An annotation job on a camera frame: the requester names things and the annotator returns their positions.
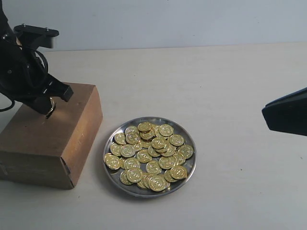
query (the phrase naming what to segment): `cardboard box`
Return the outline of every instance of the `cardboard box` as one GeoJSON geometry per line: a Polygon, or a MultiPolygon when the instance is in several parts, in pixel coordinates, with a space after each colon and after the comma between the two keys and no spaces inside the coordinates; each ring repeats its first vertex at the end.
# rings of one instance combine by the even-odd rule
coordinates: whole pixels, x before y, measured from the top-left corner
{"type": "Polygon", "coordinates": [[[0,179],[72,189],[102,121],[97,88],[69,83],[49,119],[22,105],[0,134],[0,179]]]}

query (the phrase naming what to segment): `metal plate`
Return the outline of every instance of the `metal plate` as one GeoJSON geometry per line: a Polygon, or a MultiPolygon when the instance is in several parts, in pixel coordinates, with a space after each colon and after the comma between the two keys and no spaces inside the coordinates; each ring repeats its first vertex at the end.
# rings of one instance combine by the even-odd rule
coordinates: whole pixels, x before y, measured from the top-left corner
{"type": "MultiPolygon", "coordinates": [[[[144,198],[154,198],[154,197],[164,196],[164,195],[167,195],[167,194],[170,194],[170,193],[176,191],[177,189],[179,189],[181,186],[183,186],[190,179],[190,177],[192,176],[192,174],[195,170],[195,166],[196,166],[196,148],[195,148],[195,144],[194,144],[194,141],[192,140],[191,136],[188,134],[188,132],[183,127],[181,127],[177,123],[170,121],[168,119],[165,119],[165,118],[148,116],[148,117],[140,117],[140,118],[133,119],[131,121],[124,123],[119,128],[117,128],[114,131],[114,133],[112,133],[112,135],[109,137],[108,141],[106,142],[106,145],[105,145],[105,148],[104,148],[104,151],[103,151],[103,157],[106,153],[110,152],[110,145],[113,142],[113,139],[114,139],[113,137],[114,137],[115,134],[123,133],[128,126],[138,126],[139,123],[145,122],[145,121],[151,122],[151,123],[156,124],[156,125],[169,124],[170,126],[172,126],[174,128],[174,130],[175,130],[174,133],[180,134],[184,137],[185,144],[189,144],[189,145],[193,146],[193,148],[194,148],[193,156],[191,158],[187,159],[186,162],[183,164],[183,166],[188,170],[188,177],[184,180],[179,180],[177,182],[171,183],[171,186],[168,189],[165,189],[161,192],[154,192],[150,189],[141,189],[136,184],[124,185],[120,181],[120,174],[123,171],[123,169],[111,170],[103,163],[103,161],[102,161],[102,164],[104,166],[104,169],[105,169],[108,177],[110,178],[110,180],[114,183],[114,185],[116,187],[120,188],[121,190],[125,191],[126,193],[128,193],[132,196],[144,197],[144,198]]],[[[145,166],[146,166],[146,164],[141,163],[141,169],[143,171],[146,171],[145,166]]]]}

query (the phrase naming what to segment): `pile of coins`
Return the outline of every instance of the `pile of coins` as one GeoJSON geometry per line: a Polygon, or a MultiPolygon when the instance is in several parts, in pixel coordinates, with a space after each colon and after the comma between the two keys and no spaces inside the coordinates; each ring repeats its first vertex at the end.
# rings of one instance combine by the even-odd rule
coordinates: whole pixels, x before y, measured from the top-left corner
{"type": "Polygon", "coordinates": [[[183,136],[174,134],[173,127],[150,122],[129,126],[125,133],[115,134],[110,151],[104,156],[104,162],[112,170],[124,169],[120,174],[123,184],[136,184],[156,192],[188,176],[182,164],[194,153],[183,136]],[[145,172],[141,163],[146,163],[145,172]]]}

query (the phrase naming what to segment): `plate rim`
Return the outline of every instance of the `plate rim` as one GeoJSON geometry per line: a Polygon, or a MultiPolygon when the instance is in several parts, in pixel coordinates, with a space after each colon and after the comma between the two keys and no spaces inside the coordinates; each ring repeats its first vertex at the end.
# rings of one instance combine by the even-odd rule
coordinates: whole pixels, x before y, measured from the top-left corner
{"type": "Polygon", "coordinates": [[[169,120],[169,119],[166,119],[166,118],[163,118],[163,117],[159,117],[159,116],[141,116],[141,117],[137,117],[137,118],[134,118],[132,120],[129,120],[123,124],[121,124],[120,126],[118,126],[113,132],[112,134],[109,136],[109,138],[107,139],[106,143],[105,143],[105,147],[104,147],[104,150],[102,152],[102,163],[103,163],[103,167],[105,169],[105,173],[107,174],[108,178],[110,179],[110,181],[119,189],[123,190],[124,192],[126,192],[127,194],[131,195],[131,196],[135,196],[135,197],[142,197],[142,198],[156,198],[156,197],[160,197],[160,196],[165,196],[165,195],[168,195],[170,193],[173,193],[174,191],[178,190],[179,188],[181,188],[183,185],[186,184],[186,182],[191,178],[191,176],[193,175],[194,171],[195,171],[195,168],[196,168],[196,161],[197,161],[197,150],[196,150],[196,146],[195,146],[195,142],[193,140],[193,138],[191,137],[191,135],[187,132],[187,130],[182,127],[181,125],[179,125],[177,122],[174,122],[172,120],[169,120]],[[130,122],[133,122],[135,120],[138,120],[138,119],[163,119],[165,121],[169,121],[169,122],[172,122],[174,124],[176,124],[177,126],[181,127],[182,130],[184,130],[186,132],[186,134],[188,135],[188,137],[190,138],[192,144],[193,144],[193,148],[194,148],[194,164],[193,164],[193,167],[191,169],[191,172],[189,174],[189,176],[182,182],[182,184],[180,184],[179,186],[177,186],[176,188],[170,190],[168,193],[157,193],[155,195],[143,195],[143,194],[138,194],[138,193],[134,193],[134,192],[131,192],[121,186],[118,185],[118,183],[116,183],[113,178],[111,177],[111,175],[109,174],[108,170],[107,170],[107,167],[106,167],[106,164],[104,163],[103,161],[103,158],[104,158],[104,155],[106,153],[106,149],[107,149],[107,144],[112,140],[112,138],[114,137],[114,135],[118,132],[119,129],[121,129],[121,127],[125,126],[126,124],[130,123],[130,122]]]}

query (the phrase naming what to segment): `white table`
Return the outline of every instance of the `white table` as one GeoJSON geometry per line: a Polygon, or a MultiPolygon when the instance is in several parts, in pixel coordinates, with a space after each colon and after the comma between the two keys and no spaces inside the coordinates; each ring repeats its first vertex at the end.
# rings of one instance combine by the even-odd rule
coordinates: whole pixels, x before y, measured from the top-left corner
{"type": "Polygon", "coordinates": [[[61,81],[97,85],[104,120],[73,190],[0,181],[1,230],[306,229],[307,137],[268,130],[261,109],[307,86],[307,43],[46,57],[61,81]],[[195,140],[195,173],[171,195],[125,195],[103,171],[107,137],[139,116],[174,120],[195,140]]]}

